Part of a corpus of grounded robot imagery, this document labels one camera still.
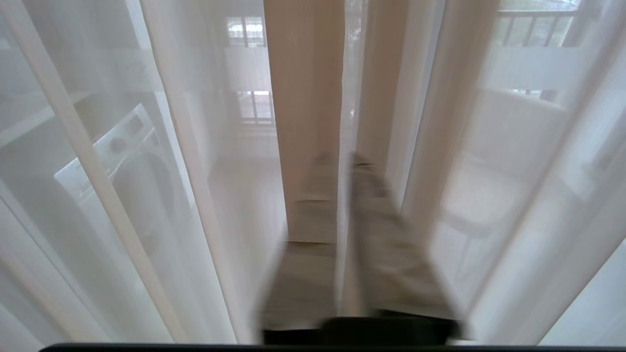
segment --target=washing machine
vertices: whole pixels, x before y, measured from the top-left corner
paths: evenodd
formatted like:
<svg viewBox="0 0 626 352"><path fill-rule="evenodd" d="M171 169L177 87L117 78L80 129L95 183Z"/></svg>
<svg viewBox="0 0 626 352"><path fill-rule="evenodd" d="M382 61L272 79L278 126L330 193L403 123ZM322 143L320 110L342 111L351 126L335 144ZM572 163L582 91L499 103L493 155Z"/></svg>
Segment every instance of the washing machine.
<svg viewBox="0 0 626 352"><path fill-rule="evenodd" d="M166 157L144 106L138 104L94 143L94 149L146 254L153 264L166 265L159 263L164 263L163 258L177 245L177 235L188 232L190 206L178 169ZM123 274L128 256L79 160L74 159L54 177L78 204L102 248L115 258Z"/></svg>

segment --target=white sheer curtain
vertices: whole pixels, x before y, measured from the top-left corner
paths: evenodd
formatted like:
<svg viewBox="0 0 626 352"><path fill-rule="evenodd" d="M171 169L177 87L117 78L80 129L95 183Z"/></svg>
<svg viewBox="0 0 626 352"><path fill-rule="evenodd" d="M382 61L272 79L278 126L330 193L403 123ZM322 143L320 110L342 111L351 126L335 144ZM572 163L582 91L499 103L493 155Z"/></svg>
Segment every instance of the white sheer curtain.
<svg viewBox="0 0 626 352"><path fill-rule="evenodd" d="M402 206L469 338L538 343L624 237L625 16L446 2Z"/></svg>
<svg viewBox="0 0 626 352"><path fill-rule="evenodd" d="M1 9L2 350L254 341L285 227L263 2Z"/></svg>
<svg viewBox="0 0 626 352"><path fill-rule="evenodd" d="M258 342L319 155L338 165L337 305L361 314L352 152L468 337L541 341L626 230L625 4L337 6L0 0L1 350Z"/></svg>

